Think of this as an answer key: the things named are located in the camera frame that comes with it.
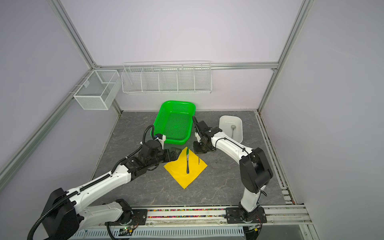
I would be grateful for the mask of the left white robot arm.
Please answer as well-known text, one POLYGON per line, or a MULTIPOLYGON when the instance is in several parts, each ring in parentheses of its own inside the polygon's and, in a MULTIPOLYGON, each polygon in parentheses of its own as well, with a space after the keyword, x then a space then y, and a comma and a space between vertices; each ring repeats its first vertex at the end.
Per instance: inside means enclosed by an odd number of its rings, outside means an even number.
POLYGON ((158 165, 176 161, 181 152, 175 148, 168 150, 162 146, 143 145, 119 160, 111 171, 102 176, 68 191, 61 188, 53 191, 27 238, 32 240, 39 226, 44 227, 50 240, 67 240, 77 231, 97 224, 139 223, 132 207, 123 199, 99 206, 92 206, 92 203, 158 165))

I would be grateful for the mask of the yellow paper napkin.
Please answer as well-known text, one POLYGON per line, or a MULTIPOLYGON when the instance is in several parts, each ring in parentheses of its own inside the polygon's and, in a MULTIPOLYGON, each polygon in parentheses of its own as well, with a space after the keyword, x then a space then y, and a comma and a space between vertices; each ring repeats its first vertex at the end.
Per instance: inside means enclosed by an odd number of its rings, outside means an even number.
POLYGON ((182 150, 179 158, 176 161, 167 163, 164 166, 167 172, 183 189, 186 189, 208 166, 201 158, 200 165, 198 165, 197 155, 189 149, 190 173, 187 174, 186 149, 187 147, 182 150))

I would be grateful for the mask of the silver spoon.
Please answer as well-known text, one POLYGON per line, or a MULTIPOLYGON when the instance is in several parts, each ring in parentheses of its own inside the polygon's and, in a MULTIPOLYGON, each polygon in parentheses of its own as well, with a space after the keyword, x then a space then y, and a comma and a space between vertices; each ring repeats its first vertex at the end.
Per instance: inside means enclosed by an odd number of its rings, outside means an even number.
POLYGON ((231 129, 232 129, 231 138, 233 139, 234 138, 234 131, 236 129, 236 125, 231 125, 231 129))

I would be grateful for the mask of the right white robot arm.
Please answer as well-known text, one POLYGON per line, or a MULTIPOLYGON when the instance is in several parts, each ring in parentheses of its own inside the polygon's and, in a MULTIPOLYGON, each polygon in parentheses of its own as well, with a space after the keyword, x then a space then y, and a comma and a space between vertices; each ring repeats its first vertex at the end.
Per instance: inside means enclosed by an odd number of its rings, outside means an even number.
POLYGON ((261 148, 249 148, 227 136, 220 128, 211 128, 204 121, 192 117, 195 128, 194 152, 205 154, 220 150, 231 157, 240 168, 244 193, 238 208, 227 209, 226 218, 229 223, 267 222, 265 210, 259 201, 266 196, 265 187, 274 174, 265 152, 261 148))

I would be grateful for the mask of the silver knife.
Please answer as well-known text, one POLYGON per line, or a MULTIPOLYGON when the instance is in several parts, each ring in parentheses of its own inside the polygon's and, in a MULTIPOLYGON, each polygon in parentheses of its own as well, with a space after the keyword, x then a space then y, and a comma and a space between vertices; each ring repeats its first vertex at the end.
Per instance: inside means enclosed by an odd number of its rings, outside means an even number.
POLYGON ((189 168, 189 153, 190 153, 190 150, 189 150, 189 148, 187 147, 187 149, 186 149, 186 161, 187 161, 187 169, 186 169, 186 173, 187 173, 187 174, 190 173, 190 168, 189 168))

